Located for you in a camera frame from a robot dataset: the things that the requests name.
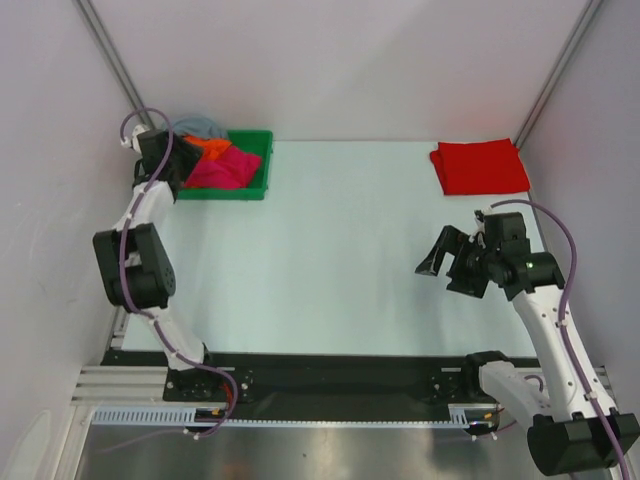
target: gray cloth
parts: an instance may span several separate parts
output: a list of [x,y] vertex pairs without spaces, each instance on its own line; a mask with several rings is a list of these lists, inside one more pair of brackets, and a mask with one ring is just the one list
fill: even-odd
[[171,120],[171,126],[176,135],[192,135],[203,140],[229,138],[224,128],[203,115],[192,115]]

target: pink cloth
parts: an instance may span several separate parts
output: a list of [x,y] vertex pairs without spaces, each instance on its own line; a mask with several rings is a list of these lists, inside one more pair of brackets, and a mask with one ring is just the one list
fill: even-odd
[[231,146],[214,161],[200,161],[185,183],[188,188],[247,188],[262,159]]

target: white table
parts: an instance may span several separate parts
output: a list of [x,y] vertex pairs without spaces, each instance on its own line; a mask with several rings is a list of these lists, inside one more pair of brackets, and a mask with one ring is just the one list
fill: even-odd
[[[424,142],[276,142],[262,202],[179,201],[159,229],[173,306],[212,351],[534,356],[504,293],[414,274],[442,227],[499,196],[445,197]],[[526,194],[512,196],[527,198]],[[532,249],[542,250],[528,207]],[[124,350],[160,350],[132,318]]]

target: stainless steel panel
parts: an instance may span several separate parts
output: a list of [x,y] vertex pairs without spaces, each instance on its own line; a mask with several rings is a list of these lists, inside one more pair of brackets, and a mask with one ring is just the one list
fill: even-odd
[[546,478],[517,428],[474,443],[463,432],[434,430],[229,427],[198,442],[175,433],[99,452],[151,431],[92,426],[76,480]]

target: orange cloth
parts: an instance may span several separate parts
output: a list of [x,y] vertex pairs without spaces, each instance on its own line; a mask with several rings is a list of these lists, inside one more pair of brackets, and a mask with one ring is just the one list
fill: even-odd
[[229,140],[225,140],[224,138],[212,138],[210,140],[203,140],[198,137],[193,137],[191,135],[185,135],[184,139],[197,145],[198,147],[204,149],[202,153],[202,158],[200,158],[201,162],[208,162],[216,160],[220,155],[227,151],[227,149],[231,146],[231,142]]

